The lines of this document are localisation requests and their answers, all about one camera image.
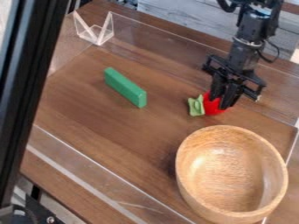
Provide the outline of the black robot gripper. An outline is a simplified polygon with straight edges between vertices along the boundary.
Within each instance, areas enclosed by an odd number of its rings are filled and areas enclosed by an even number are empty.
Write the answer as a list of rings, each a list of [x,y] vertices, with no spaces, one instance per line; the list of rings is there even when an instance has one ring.
[[[232,107],[242,95],[258,101],[267,83],[258,77],[254,70],[238,71],[220,56],[211,54],[207,57],[202,70],[212,78],[210,86],[210,100],[222,97],[219,108]]]

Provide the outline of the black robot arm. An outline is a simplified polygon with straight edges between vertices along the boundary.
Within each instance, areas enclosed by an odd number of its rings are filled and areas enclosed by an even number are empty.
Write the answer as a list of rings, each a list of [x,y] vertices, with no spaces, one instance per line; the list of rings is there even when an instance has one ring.
[[[257,101],[267,86],[255,69],[259,60],[274,63],[281,54],[279,47],[269,39],[277,35],[285,0],[216,1],[228,13],[239,9],[238,32],[228,56],[210,55],[202,67],[212,77],[210,101],[219,99],[219,109],[224,110],[235,105],[242,95]]]

